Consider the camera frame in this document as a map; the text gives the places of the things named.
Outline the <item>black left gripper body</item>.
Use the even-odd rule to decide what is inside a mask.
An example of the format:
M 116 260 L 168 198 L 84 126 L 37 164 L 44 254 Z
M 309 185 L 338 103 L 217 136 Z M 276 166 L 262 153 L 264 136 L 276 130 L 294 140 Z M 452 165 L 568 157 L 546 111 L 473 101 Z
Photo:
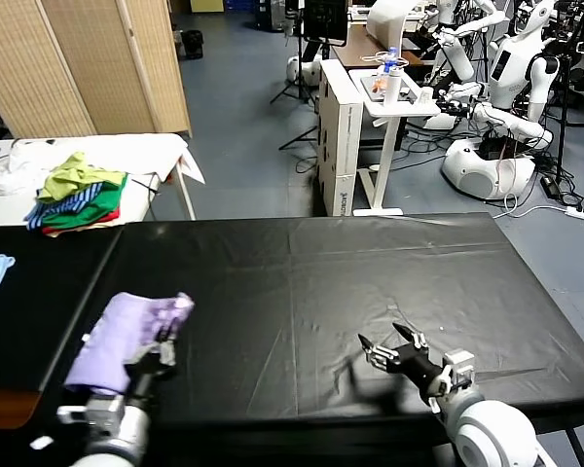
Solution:
M 170 378 L 175 372 L 175 366 L 160 361 L 139 361 L 125 364 L 125 370 L 129 378 L 126 404 L 147 405 L 158 382 Z

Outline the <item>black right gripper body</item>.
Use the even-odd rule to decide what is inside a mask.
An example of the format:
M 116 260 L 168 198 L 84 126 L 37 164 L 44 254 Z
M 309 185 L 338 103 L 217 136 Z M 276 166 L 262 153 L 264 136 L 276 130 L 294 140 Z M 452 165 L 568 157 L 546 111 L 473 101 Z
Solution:
M 402 374 L 419 390 L 427 390 L 443 369 L 428 358 L 428 349 L 397 347 L 398 356 L 388 359 L 386 370 L 391 374 Z

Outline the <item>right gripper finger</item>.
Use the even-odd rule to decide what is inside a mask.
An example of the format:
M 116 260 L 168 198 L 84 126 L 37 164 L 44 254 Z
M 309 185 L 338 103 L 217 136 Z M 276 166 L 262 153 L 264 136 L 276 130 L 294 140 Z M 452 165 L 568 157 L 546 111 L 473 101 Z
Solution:
M 392 327 L 397 333 L 404 338 L 408 343 L 412 344 L 416 349 L 428 348 L 425 335 L 422 332 L 411 329 L 410 327 L 396 322 L 392 323 Z
M 400 365 L 400 355 L 397 350 L 374 344 L 362 334 L 357 335 L 365 353 L 366 361 L 376 369 L 394 369 Z

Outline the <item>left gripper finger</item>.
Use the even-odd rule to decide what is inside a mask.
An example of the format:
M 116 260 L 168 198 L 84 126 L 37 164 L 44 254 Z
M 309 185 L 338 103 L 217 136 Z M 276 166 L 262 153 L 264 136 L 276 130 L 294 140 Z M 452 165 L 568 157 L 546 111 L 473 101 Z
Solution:
M 163 366 L 175 365 L 175 331 L 172 326 L 162 327 L 154 340 L 153 353 Z
M 137 365 L 151 350 L 150 345 L 141 345 L 136 351 L 125 361 L 126 367 Z

